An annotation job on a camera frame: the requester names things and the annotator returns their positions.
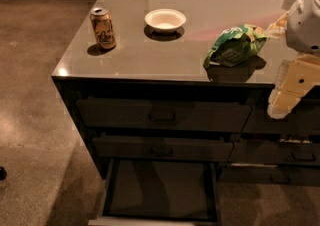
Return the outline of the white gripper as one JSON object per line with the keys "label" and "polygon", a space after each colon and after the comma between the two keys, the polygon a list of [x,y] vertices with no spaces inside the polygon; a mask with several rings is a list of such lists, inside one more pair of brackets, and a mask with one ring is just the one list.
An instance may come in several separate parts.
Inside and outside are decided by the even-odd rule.
{"label": "white gripper", "polygon": [[[282,14],[267,28],[270,37],[281,37],[286,32],[288,13]],[[273,89],[268,99],[267,113],[273,119],[283,119],[291,113],[314,86],[320,83],[320,57],[299,54],[289,62],[280,89]]]}

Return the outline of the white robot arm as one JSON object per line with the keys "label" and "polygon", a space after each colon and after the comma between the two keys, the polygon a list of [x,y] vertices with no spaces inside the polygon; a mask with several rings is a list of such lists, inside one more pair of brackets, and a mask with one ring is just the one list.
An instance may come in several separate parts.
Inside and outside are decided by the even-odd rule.
{"label": "white robot arm", "polygon": [[320,83],[320,0],[296,0],[287,13],[286,44],[297,51],[279,65],[267,113],[285,118]]}

